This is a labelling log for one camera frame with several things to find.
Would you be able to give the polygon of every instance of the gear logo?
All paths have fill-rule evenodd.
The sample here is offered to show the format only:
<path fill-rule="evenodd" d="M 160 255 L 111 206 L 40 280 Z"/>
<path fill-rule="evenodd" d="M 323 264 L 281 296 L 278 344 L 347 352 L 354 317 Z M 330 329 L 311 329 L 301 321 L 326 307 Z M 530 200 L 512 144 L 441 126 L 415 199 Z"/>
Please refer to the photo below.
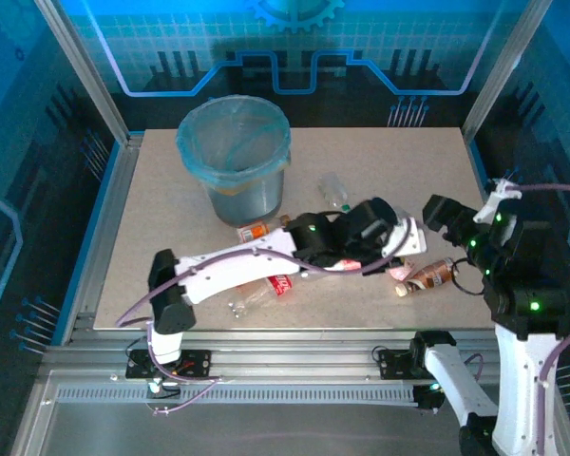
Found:
<path fill-rule="evenodd" d="M 256 12 L 256 19 L 264 19 L 266 27 L 279 31 L 300 29 L 311 31 L 311 26 L 323 27 L 334 18 L 336 8 L 344 7 L 343 0 L 249 0 L 247 6 Z"/>
<path fill-rule="evenodd" d="M 26 42 L 38 25 L 33 0 L 0 0 L 0 28 L 14 43 Z"/>

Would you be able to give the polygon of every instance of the black bracket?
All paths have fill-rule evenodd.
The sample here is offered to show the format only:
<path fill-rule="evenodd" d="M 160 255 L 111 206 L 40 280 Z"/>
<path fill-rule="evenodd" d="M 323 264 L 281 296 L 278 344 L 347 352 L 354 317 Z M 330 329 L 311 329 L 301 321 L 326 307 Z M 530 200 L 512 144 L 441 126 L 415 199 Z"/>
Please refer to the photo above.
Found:
<path fill-rule="evenodd" d="M 208 350 L 182 350 L 180 359 L 165 364 L 164 367 L 176 375 L 207 378 L 211 369 L 211 352 Z M 153 379 L 157 376 L 164 377 L 152 363 L 148 350 L 133 350 L 129 354 L 125 378 L 129 380 Z"/>
<path fill-rule="evenodd" d="M 154 255 L 148 278 L 150 291 L 175 277 L 176 264 L 177 260 L 171 250 L 162 250 Z M 175 284 L 150 299 L 154 312 L 154 330 L 158 334 L 181 333 L 197 324 L 194 310 L 183 300 L 183 294 L 185 288 Z"/>

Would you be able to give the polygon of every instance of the crushed plastic bottle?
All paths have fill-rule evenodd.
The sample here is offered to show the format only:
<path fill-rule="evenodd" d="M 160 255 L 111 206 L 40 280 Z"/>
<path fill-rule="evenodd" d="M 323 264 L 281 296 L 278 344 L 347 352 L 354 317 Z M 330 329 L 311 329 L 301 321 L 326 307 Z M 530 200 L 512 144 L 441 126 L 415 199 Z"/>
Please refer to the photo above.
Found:
<path fill-rule="evenodd" d="M 298 279 L 299 275 L 273 275 L 244 283 L 232 289 L 228 305 L 235 318 L 241 318 L 250 310 L 273 305 Z"/>

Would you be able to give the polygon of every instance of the clear plastic bottle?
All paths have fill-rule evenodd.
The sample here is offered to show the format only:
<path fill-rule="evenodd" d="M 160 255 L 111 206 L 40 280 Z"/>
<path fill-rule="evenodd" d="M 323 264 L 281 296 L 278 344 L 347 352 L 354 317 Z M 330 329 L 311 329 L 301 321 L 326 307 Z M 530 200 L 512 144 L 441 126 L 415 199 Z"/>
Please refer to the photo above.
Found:
<path fill-rule="evenodd" d="M 241 318 L 253 309 L 275 304 L 275 301 L 299 280 L 299 275 L 273 275 L 244 283 L 229 291 L 228 305 L 236 318 Z"/>
<path fill-rule="evenodd" d="M 337 211 L 349 212 L 349 195 L 334 172 L 325 173 L 319 178 L 319 191 L 330 207 Z"/>

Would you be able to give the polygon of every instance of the white plastic piece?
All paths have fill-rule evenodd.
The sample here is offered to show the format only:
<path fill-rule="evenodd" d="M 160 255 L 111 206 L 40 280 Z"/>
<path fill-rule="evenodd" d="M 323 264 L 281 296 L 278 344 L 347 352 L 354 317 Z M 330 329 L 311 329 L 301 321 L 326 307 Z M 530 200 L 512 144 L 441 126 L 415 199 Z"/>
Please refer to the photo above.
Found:
<path fill-rule="evenodd" d="M 176 265 L 175 271 L 179 275 L 206 259 L 246 249 L 273 250 L 288 257 L 292 257 L 296 250 L 292 236 L 285 233 L 282 228 L 278 228 L 264 237 L 219 252 L 212 252 L 204 256 L 184 256 L 180 258 L 180 263 Z M 253 282 L 263 277 L 295 274 L 299 270 L 299 266 L 283 258 L 263 254 L 236 256 L 196 270 L 194 275 L 181 280 L 180 285 L 186 287 L 187 299 L 192 304 L 198 304 L 209 296 L 243 283 Z"/>
<path fill-rule="evenodd" d="M 492 434 L 494 447 L 500 454 L 535 454 L 538 439 L 539 372 L 547 355 L 558 345 L 554 334 L 530 334 L 528 340 L 496 325 L 496 337 L 501 353 L 500 409 Z M 555 384 L 557 363 L 547 376 Z M 557 455 L 553 429 L 555 388 L 545 391 L 544 454 Z"/>
<path fill-rule="evenodd" d="M 428 348 L 425 366 L 444 390 L 460 426 L 466 426 L 471 412 L 496 416 L 498 408 L 468 371 L 456 347 L 440 344 Z"/>
<path fill-rule="evenodd" d="M 152 344 L 148 349 L 154 353 L 159 364 L 172 363 L 180 359 L 182 338 L 183 332 L 158 334 L 152 328 Z"/>
<path fill-rule="evenodd" d="M 411 228 L 409 230 L 408 240 L 406 243 L 397 251 L 398 257 L 408 257 L 410 255 L 418 255 L 427 251 L 427 241 L 425 240 L 425 232 L 418 229 L 415 218 L 404 218 L 400 225 L 397 225 L 392 230 L 389 237 L 389 243 L 382 248 L 382 257 L 387 257 L 395 249 L 403 236 L 406 235 L 408 229 L 408 220 L 410 220 Z"/>
<path fill-rule="evenodd" d="M 522 192 L 519 190 L 506 189 L 506 187 L 512 185 L 515 185 L 515 183 L 506 179 L 500 179 L 496 185 L 496 189 L 490 193 L 484 207 L 482 207 L 479 212 L 475 214 L 475 217 L 473 217 L 473 221 L 475 223 L 492 224 L 498 205 L 502 200 L 520 200 L 522 198 Z"/>

